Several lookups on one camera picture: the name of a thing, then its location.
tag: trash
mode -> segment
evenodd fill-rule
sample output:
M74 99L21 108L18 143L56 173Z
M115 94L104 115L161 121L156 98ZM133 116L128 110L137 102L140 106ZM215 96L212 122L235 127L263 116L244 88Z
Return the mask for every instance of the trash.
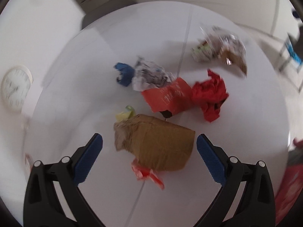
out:
M115 69L120 71L120 75L117 77L117 82L125 87L131 84L131 79L134 76L134 68L125 63L117 63L114 66Z
M138 114L114 130L117 151L129 151L139 165L158 172L182 169L193 150L193 130L152 116Z
M151 179L155 184L159 186L160 189L164 189L164 183L160 178L158 178L156 173L151 169L139 165L137 159L134 159L134 161L131 163L131 169L135 173L137 180L145 181L147 179Z
M117 122L121 122L122 120L127 120L136 115L136 112L132 106L127 105L125 107L126 111L116 114Z
M205 40L197 47L191 49L194 60L203 62L218 57L226 65L236 65L239 67L246 76L246 51L240 38L217 26L205 28L202 31L205 35Z
M132 86L136 91L164 87L175 80L171 72L166 72L163 67L142 57L138 58L134 69Z
M220 117L220 107L228 98L226 87L220 75L207 70L210 80L196 82L192 88L192 100L196 105L201 107L204 118L212 122Z
M193 107L191 87L177 78L172 84L158 89L149 89L141 93L151 110L161 112L164 118L188 110Z

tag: brown paper bag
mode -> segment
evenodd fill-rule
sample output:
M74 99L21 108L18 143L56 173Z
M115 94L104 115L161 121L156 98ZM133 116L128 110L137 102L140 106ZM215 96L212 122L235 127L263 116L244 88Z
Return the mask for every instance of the brown paper bag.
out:
M134 154L138 163L156 171L182 169L193 150L193 130L138 114L114 124L116 150Z

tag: clock face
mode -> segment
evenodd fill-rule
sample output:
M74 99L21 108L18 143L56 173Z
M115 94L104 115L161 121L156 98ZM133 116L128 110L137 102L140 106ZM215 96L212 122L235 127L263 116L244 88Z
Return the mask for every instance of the clock face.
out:
M1 96L6 106L13 111L21 111L32 82L31 73L26 67L16 66L10 69L1 85Z

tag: white round table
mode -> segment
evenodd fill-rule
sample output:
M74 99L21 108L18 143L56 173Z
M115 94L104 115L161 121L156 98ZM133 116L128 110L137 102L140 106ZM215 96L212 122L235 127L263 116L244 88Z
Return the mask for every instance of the white round table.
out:
M216 25L243 40L247 78L233 67L197 63L190 49L203 35L199 26ZM81 192L107 227L191 227L220 189L195 146L180 171L161 173L165 190L153 182L136 180L134 156L116 152L115 114L127 105L154 115L139 92L116 82L117 62L134 65L137 56L152 60L182 77L190 86L208 79L207 68L221 75L229 98L220 118L208 123L199 108L180 113L168 122L204 133L228 156L243 163L264 160L275 193L287 161L289 132L286 106L275 72L262 50L238 26L208 9L180 2L140 3L104 16L82 30L65 47L44 80L44 89L31 119L25 152L44 164L71 156L98 132L104 144ZM237 195L228 217L236 209Z

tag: blue gripper pad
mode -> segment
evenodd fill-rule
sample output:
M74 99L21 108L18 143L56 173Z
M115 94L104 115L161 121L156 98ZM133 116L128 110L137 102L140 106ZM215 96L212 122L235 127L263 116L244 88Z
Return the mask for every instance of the blue gripper pad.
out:
M203 137L199 135L197 138L197 150L204 160L212 178L222 186L226 183L225 167L213 150L213 145L209 144Z
M100 134L97 134L96 137L86 146L85 151L74 167L74 184L76 186L85 181L102 149L102 146L103 139Z

